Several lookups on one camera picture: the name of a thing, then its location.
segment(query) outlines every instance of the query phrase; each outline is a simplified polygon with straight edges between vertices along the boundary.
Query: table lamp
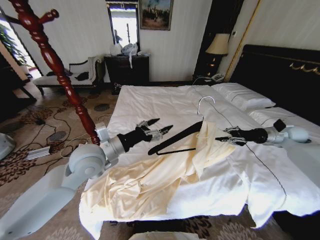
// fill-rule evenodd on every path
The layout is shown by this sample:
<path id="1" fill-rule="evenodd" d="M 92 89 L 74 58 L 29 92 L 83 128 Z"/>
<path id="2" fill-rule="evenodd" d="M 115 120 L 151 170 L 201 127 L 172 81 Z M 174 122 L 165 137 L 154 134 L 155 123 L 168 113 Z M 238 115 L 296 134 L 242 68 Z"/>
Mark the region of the table lamp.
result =
<path id="1" fill-rule="evenodd" d="M 207 63 L 207 77 L 211 77 L 218 71 L 219 64 L 223 56 L 228 54 L 228 41 L 229 33 L 217 33 L 205 51 L 207 54 L 214 55 L 213 58 Z"/>

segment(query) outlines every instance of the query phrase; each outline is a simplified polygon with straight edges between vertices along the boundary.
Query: white pillow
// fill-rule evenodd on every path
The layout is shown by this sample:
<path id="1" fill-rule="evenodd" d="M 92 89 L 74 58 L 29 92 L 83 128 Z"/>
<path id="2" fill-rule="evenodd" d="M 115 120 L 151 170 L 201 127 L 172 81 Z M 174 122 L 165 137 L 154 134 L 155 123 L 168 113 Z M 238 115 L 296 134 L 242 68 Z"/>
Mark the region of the white pillow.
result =
<path id="1" fill-rule="evenodd" d="M 226 82 L 213 85 L 212 87 L 242 111 L 264 109 L 276 105 L 269 98 L 238 83 Z"/>
<path id="2" fill-rule="evenodd" d="M 69 63 L 69 71 L 73 74 L 82 74 L 89 72 L 88 60 L 80 63 Z"/>
<path id="3" fill-rule="evenodd" d="M 249 112 L 249 116 L 264 128 L 273 126 L 278 119 L 281 119 L 286 125 L 302 127 L 307 130 L 312 141 L 320 144 L 320 126 L 281 107 L 253 110 Z"/>

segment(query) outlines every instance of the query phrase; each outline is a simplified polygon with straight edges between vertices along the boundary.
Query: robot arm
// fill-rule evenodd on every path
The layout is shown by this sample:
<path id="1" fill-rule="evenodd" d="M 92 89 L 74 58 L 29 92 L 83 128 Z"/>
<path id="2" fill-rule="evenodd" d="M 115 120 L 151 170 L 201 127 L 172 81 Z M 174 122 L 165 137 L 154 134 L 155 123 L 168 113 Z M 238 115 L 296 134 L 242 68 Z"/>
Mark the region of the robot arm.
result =
<path id="1" fill-rule="evenodd" d="M 22 194 L 0 219 L 0 240 L 15 240 L 34 233 L 71 201 L 82 183 L 100 177 L 117 164 L 120 154 L 141 141 L 161 139 L 172 126 L 150 130 L 148 126 L 158 120 L 143 121 L 135 130 L 113 138 L 109 138 L 104 124 L 98 124 L 100 146 L 79 146 L 68 164 L 55 167 Z"/>
<path id="2" fill-rule="evenodd" d="M 280 119 L 273 126 L 241 130 L 230 127 L 226 137 L 216 140 L 243 146 L 247 142 L 284 148 L 291 161 L 320 188 L 320 145 L 309 140 L 308 132 L 298 126 L 286 126 Z"/>

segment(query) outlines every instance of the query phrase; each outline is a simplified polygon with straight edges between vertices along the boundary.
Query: lamp shade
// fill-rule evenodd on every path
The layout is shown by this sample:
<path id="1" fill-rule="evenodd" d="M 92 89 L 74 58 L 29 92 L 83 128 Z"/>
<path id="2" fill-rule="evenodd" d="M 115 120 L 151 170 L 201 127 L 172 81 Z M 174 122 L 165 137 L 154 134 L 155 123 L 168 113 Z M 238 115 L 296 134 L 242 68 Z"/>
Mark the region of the lamp shade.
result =
<path id="1" fill-rule="evenodd" d="M 228 54 L 228 40 L 230 34 L 217 33 L 209 46 L 205 51 L 208 54 L 226 55 Z"/>

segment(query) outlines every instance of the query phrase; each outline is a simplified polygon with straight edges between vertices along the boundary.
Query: beige cloth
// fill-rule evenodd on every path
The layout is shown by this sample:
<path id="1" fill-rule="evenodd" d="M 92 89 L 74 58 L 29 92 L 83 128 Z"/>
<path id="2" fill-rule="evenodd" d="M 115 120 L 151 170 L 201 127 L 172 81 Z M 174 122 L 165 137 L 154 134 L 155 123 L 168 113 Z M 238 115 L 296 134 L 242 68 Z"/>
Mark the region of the beige cloth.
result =
<path id="1" fill-rule="evenodd" d="M 235 147 L 216 141 L 226 133 L 204 121 L 200 132 L 186 137 L 177 149 L 196 146 L 196 151 L 166 154 L 127 167 L 114 167 L 91 188 L 81 201 L 91 215 L 106 211 L 116 221 L 134 221 L 163 215 L 181 180 L 199 181 L 204 168 L 231 154 Z"/>

